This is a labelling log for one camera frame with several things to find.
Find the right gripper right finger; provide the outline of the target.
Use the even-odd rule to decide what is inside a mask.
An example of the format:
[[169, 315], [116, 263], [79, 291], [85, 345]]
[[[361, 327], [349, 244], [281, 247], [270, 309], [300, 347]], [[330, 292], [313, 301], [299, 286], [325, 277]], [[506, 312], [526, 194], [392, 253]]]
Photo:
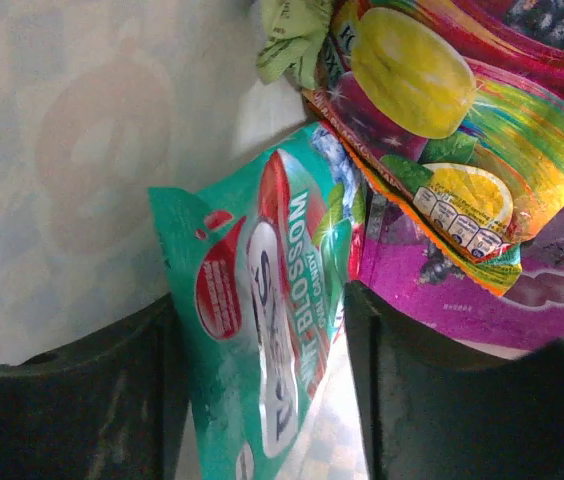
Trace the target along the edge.
[[564, 479], [564, 339], [504, 359], [358, 281], [344, 313], [371, 478]]

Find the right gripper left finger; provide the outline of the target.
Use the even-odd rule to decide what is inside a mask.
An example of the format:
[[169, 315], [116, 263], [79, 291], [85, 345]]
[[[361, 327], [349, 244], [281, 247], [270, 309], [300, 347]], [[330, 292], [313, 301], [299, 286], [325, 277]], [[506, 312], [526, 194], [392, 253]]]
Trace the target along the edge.
[[171, 479], [187, 416], [170, 297], [0, 365], [0, 479]]

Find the teal mint candy bag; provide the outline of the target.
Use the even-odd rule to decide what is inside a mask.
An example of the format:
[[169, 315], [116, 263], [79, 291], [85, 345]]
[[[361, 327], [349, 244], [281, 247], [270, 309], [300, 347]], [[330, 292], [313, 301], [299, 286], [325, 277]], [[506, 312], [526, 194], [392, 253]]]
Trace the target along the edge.
[[181, 323], [201, 473], [272, 479], [326, 373], [358, 276], [366, 189], [319, 121], [195, 193], [148, 192]]

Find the checkered paper bag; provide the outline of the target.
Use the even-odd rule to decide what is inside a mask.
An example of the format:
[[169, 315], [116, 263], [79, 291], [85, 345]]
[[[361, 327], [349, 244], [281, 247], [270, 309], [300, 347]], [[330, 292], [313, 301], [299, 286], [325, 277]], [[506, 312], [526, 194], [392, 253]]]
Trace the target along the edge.
[[[319, 122], [289, 72], [260, 79], [260, 2], [0, 1], [0, 365], [173, 302], [149, 190], [195, 193]], [[177, 319], [171, 479], [206, 479]], [[366, 475], [342, 322], [272, 479]]]

